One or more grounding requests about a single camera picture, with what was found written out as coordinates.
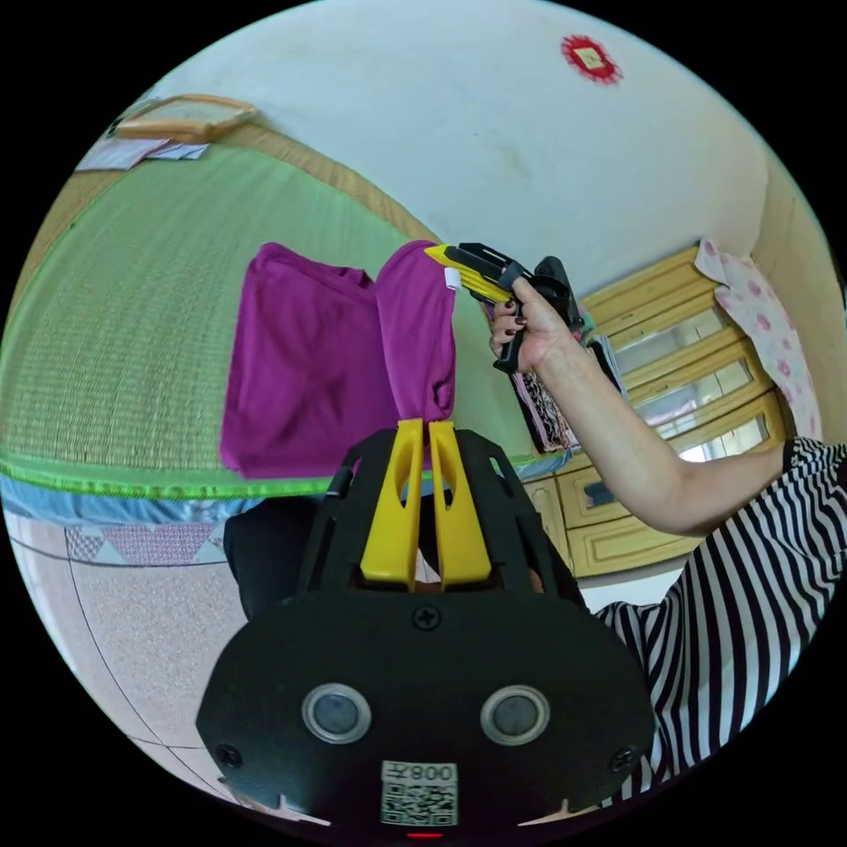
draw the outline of pink floral cloth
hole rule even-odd
[[[753,342],[791,409],[797,434],[820,439],[821,413],[797,330],[755,262],[722,253],[703,239],[694,266],[720,283],[715,300]]]

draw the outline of label sticker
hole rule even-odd
[[[583,77],[596,83],[612,86],[623,74],[609,54],[587,35],[570,35],[562,39],[562,55]]]
[[[454,764],[382,763],[383,823],[453,827],[459,823],[459,777]]]
[[[458,291],[461,288],[461,274],[458,268],[446,267],[444,269],[444,282],[449,289]]]

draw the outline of tiled floor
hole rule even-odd
[[[65,530],[4,517],[41,620],[92,699],[167,771],[233,801],[194,728],[214,661],[244,624],[222,526]]]

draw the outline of blue fabric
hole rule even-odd
[[[0,475],[7,512],[65,527],[123,526],[128,523],[223,523],[258,506],[264,498],[241,500],[143,500],[51,491]]]

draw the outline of screw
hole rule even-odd
[[[617,774],[624,768],[629,767],[635,761],[635,751],[632,747],[624,747],[618,750],[612,757],[609,763],[609,770],[613,774]]]
[[[412,623],[423,630],[437,629],[441,623],[441,612],[434,606],[421,606],[420,609],[415,609],[412,615]]]
[[[228,768],[241,767],[241,754],[231,744],[219,744],[214,752],[218,761]]]

